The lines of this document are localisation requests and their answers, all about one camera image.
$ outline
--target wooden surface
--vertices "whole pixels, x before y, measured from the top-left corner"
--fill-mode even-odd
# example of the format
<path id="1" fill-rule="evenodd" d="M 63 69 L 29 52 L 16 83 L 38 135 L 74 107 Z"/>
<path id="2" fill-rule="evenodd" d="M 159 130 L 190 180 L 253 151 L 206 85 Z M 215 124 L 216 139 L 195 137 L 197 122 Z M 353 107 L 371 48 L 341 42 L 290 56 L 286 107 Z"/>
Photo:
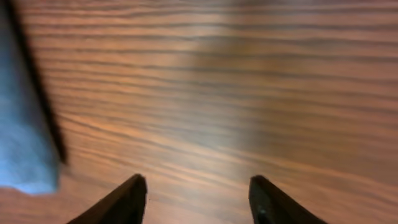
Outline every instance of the wooden surface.
<path id="1" fill-rule="evenodd" d="M 145 224 L 252 223 L 268 177 L 329 223 L 398 223 L 398 3 L 18 0 L 69 155 L 65 223 L 135 173 Z"/>

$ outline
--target brown wood grain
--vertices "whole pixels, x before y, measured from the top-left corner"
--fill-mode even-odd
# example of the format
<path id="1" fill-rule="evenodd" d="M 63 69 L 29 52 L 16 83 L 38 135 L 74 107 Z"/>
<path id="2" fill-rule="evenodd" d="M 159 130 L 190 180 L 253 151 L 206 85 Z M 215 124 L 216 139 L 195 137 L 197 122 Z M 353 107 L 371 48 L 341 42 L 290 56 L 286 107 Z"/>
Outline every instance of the brown wood grain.
<path id="1" fill-rule="evenodd" d="M 66 223 L 135 173 L 144 223 L 252 223 L 261 174 L 329 223 L 398 223 L 398 2 L 16 1 L 67 144 Z"/>

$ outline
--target folded cloth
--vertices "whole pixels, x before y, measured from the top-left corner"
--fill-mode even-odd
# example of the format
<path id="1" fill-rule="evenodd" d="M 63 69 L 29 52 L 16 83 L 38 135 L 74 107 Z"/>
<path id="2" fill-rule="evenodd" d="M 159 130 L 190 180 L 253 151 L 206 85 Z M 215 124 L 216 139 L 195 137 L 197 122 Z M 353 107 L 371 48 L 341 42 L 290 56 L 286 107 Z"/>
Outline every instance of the folded cloth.
<path id="1" fill-rule="evenodd" d="M 55 144 L 0 3 L 0 186 L 36 195 L 57 185 Z"/>

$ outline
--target wood tabletop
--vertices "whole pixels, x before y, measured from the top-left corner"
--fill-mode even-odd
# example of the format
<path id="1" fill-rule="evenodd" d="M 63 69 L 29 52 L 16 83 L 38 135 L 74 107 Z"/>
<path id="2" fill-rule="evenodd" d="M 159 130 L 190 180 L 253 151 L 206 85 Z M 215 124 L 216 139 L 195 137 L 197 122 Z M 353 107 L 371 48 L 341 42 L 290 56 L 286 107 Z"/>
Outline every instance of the wood tabletop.
<path id="1" fill-rule="evenodd" d="M 398 2 L 17 0 L 61 127 L 65 223 L 136 173 L 145 224 L 252 223 L 261 174 L 328 223 L 398 223 Z"/>

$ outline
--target blue towel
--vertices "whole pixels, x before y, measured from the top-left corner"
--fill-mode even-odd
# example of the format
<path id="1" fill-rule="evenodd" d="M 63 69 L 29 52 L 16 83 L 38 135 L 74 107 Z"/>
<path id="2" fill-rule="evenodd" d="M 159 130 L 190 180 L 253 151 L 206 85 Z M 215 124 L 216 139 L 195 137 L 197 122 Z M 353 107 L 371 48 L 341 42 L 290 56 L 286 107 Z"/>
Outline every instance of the blue towel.
<path id="1" fill-rule="evenodd" d="M 11 25 L 0 6 L 0 186 L 48 194 L 58 156 Z"/>

